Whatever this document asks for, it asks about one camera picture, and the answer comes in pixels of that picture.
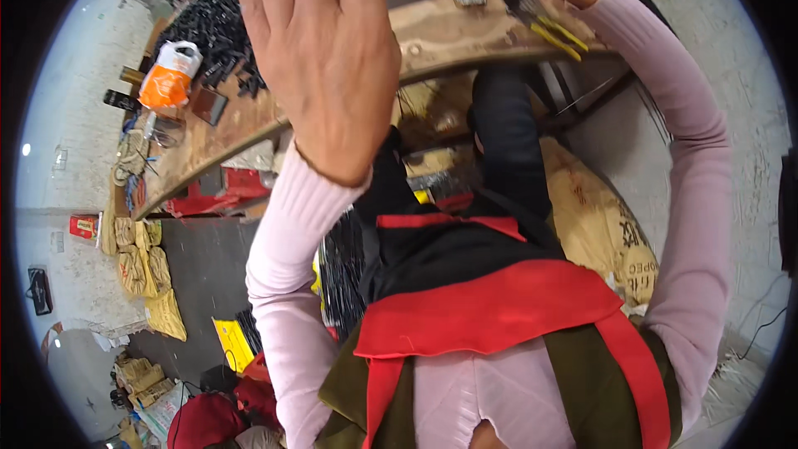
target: white plastic bag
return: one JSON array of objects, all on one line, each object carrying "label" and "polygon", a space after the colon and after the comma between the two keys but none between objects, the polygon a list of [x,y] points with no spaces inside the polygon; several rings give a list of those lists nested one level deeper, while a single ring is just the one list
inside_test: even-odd
[{"label": "white plastic bag", "polygon": [[149,109],[179,107],[188,102],[192,79],[202,55],[193,42],[167,42],[139,90],[139,102]]}]

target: scrap material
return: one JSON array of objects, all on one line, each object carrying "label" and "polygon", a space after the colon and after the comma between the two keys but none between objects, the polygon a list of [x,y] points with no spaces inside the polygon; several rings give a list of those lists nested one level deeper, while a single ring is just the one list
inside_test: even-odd
[{"label": "scrap material", "polygon": [[180,40],[193,42],[203,55],[197,72],[203,85],[216,88],[241,64],[235,71],[239,96],[251,94],[254,98],[266,88],[255,64],[239,0],[192,0],[158,36],[155,52],[167,42]]},{"label": "scrap material", "polygon": [[343,343],[365,312],[363,297],[357,291],[365,268],[363,235],[351,210],[324,236],[318,261],[325,322],[334,326],[338,341]]}]

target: woman's left arm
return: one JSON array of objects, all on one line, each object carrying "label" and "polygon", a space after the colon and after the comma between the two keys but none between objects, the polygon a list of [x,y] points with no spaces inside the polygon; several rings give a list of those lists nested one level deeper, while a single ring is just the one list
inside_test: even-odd
[{"label": "woman's left arm", "polygon": [[310,264],[368,187],[388,134],[401,53],[385,0],[239,3],[260,74],[294,128],[246,285],[288,446],[311,447],[330,416],[318,389],[337,348],[310,291]]},{"label": "woman's left arm", "polygon": [[367,184],[351,189],[331,183],[292,143],[252,242],[246,286],[289,447],[311,447],[330,417],[318,389],[337,345],[322,323],[319,297],[310,291],[314,252]]}]

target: concrete floor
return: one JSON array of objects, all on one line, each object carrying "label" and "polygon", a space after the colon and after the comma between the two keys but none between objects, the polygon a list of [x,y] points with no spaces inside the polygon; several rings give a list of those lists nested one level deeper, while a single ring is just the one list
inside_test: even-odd
[{"label": "concrete floor", "polygon": [[235,313],[249,308],[245,264],[258,224],[194,218],[167,220],[163,226],[161,247],[187,340],[141,332],[130,336],[128,350],[160,363],[170,378],[199,385],[203,371],[225,362],[211,318],[233,320]]}]

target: black cable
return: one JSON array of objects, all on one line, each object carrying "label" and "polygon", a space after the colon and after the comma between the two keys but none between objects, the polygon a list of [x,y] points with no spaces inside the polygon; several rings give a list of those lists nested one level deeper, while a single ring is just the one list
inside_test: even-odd
[{"label": "black cable", "polygon": [[751,343],[749,344],[749,347],[745,349],[745,354],[738,355],[737,359],[740,359],[740,360],[745,359],[745,356],[748,355],[748,353],[751,350],[751,347],[753,347],[753,342],[754,342],[754,340],[756,340],[756,335],[759,333],[759,330],[763,329],[765,326],[770,326],[771,324],[775,323],[776,319],[778,319],[779,316],[781,314],[783,314],[785,310],[787,310],[786,307],[784,307],[782,310],[780,310],[779,313],[776,314],[776,317],[774,317],[769,323],[762,324],[759,328],[756,329],[756,331],[753,333],[753,338],[751,339]]},{"label": "black cable", "polygon": [[230,356],[233,358],[233,372],[237,372],[239,370],[239,362],[235,360],[235,354],[229,348],[225,348],[224,350],[224,359],[227,360],[227,353],[230,353]]},{"label": "black cable", "polygon": [[186,393],[186,382],[183,382],[182,386],[180,387],[180,407],[177,408],[177,411],[180,413],[177,415],[177,426],[175,427],[175,434],[172,436],[172,447],[175,446],[175,440],[177,439],[177,431],[180,430],[180,420],[183,419],[183,398]]}]

